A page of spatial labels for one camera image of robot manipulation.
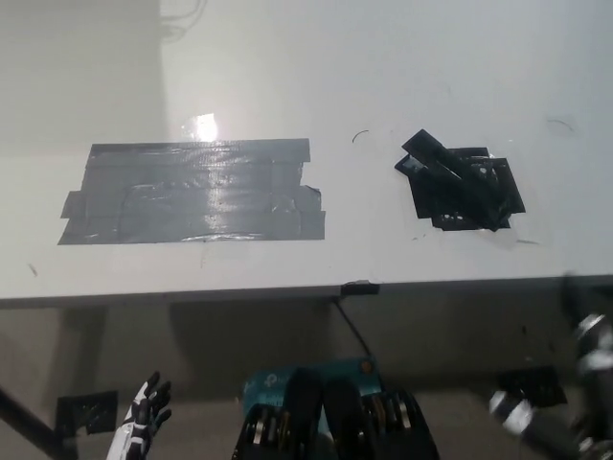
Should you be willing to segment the robot right hand black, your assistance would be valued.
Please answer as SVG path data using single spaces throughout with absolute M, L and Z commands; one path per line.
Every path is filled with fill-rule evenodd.
M 583 377 L 612 379 L 612 323 L 587 305 L 579 280 L 561 278 L 560 305 L 577 344 L 577 368 Z

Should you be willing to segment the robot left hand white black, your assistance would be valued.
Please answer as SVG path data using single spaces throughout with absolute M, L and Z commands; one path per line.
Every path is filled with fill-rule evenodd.
M 171 383 L 154 372 L 133 398 L 114 433 L 106 460 L 145 460 L 157 432 L 171 416 Z

